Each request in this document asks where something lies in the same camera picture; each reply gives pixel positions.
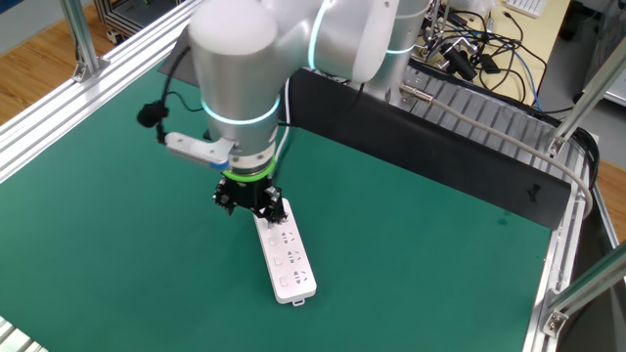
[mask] power strip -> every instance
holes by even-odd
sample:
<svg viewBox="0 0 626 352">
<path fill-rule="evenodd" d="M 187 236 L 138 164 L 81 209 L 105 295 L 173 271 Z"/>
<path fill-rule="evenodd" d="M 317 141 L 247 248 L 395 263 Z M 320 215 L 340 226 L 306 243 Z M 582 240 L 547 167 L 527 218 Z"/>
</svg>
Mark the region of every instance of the power strip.
<svg viewBox="0 0 626 352">
<path fill-rule="evenodd" d="M 290 203 L 285 198 L 283 207 L 287 220 L 282 224 L 269 224 L 267 220 L 256 216 L 254 223 L 276 300 L 281 304 L 291 303 L 297 307 L 304 304 L 304 298 L 315 294 L 317 284 L 300 232 L 295 225 Z"/>
</svg>

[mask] white bracket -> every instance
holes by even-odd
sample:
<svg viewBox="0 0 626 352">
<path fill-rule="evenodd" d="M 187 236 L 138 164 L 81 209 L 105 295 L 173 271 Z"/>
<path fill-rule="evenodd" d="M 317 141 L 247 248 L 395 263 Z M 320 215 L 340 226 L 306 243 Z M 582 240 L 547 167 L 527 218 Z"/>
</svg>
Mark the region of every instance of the white bracket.
<svg viewBox="0 0 626 352">
<path fill-rule="evenodd" d="M 228 154 L 235 142 L 221 138 L 215 143 L 207 143 L 182 133 L 171 132 L 165 135 L 165 145 L 174 155 L 224 171 L 229 166 Z"/>
</svg>

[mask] blue led ring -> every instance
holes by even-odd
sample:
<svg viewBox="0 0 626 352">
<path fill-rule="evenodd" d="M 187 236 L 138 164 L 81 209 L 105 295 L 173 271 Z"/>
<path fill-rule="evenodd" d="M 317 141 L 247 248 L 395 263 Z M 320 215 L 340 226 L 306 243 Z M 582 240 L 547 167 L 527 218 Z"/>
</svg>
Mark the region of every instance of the blue led ring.
<svg viewBox="0 0 626 352">
<path fill-rule="evenodd" d="M 413 48 L 415 48 L 415 45 L 413 45 L 409 49 L 404 49 L 404 50 L 387 50 L 387 54 L 406 54 L 410 52 L 411 50 L 413 50 Z"/>
<path fill-rule="evenodd" d="M 324 18 L 324 14 L 331 7 L 333 0 L 324 0 L 322 6 L 320 6 L 320 10 L 317 12 L 317 16 L 315 17 L 315 21 L 313 22 L 313 28 L 311 28 L 311 39 L 309 40 L 309 67 L 311 69 L 315 68 L 315 46 L 317 45 L 317 36 L 320 33 L 320 27 L 322 26 L 322 19 Z"/>
<path fill-rule="evenodd" d="M 204 100 L 202 100 L 201 103 L 202 103 L 202 107 L 204 108 L 204 111 L 206 111 L 206 113 L 208 113 L 209 116 L 215 118 L 216 120 L 220 122 L 228 123 L 232 125 L 249 125 L 249 124 L 254 124 L 256 122 L 260 122 L 266 119 L 267 117 L 271 116 L 274 112 L 276 112 L 276 110 L 278 109 L 278 106 L 281 104 L 281 96 L 279 95 L 276 98 L 276 103 L 274 103 L 274 107 L 272 107 L 269 111 L 263 113 L 259 117 L 248 119 L 248 120 L 236 120 L 236 119 L 220 116 L 215 111 L 211 110 L 208 107 L 208 105 L 204 102 Z"/>
</svg>

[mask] metal rack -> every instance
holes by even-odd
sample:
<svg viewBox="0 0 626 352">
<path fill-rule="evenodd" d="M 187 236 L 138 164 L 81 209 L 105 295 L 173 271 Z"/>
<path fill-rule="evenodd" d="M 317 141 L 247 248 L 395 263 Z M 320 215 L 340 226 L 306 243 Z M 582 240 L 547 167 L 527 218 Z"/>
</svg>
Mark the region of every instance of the metal rack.
<svg viewBox="0 0 626 352">
<path fill-rule="evenodd" d="M 184 0 L 95 0 L 100 22 L 113 44 L 135 34 Z"/>
</svg>

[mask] green work surface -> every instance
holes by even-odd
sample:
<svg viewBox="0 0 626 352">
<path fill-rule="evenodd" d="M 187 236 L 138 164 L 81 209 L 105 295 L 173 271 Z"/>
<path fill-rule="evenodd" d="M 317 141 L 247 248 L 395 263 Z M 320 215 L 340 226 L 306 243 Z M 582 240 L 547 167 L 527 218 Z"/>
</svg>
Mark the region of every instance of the green work surface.
<svg viewBox="0 0 626 352">
<path fill-rule="evenodd" d="M 0 186 L 1 316 L 53 352 L 520 351 L 548 228 L 296 130 L 279 186 L 318 290 L 280 305 L 250 213 L 135 121 L 163 80 Z M 169 131 L 201 135 L 203 113 L 168 104 Z"/>
</svg>

